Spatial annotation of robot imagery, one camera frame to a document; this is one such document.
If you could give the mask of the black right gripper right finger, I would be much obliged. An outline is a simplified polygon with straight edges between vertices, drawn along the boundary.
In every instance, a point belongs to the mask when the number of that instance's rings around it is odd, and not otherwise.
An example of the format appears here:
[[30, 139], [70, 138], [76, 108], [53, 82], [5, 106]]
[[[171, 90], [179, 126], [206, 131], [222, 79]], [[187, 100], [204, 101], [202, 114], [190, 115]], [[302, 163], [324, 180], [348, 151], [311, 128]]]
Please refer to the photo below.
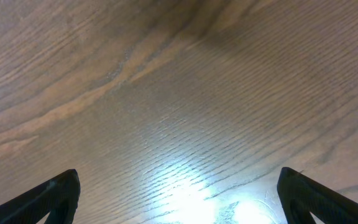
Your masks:
[[358, 203], [313, 179], [283, 167], [277, 192], [288, 223], [358, 223]]

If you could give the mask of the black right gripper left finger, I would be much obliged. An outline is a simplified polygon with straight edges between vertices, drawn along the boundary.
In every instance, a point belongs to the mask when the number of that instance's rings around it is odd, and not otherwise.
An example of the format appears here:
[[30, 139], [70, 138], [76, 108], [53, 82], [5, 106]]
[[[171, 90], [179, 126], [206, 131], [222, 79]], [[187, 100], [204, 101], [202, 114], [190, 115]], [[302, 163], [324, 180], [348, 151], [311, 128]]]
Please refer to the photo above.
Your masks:
[[77, 171], [66, 170], [0, 205], [0, 223], [37, 223], [46, 217], [46, 223], [71, 224], [80, 190]]

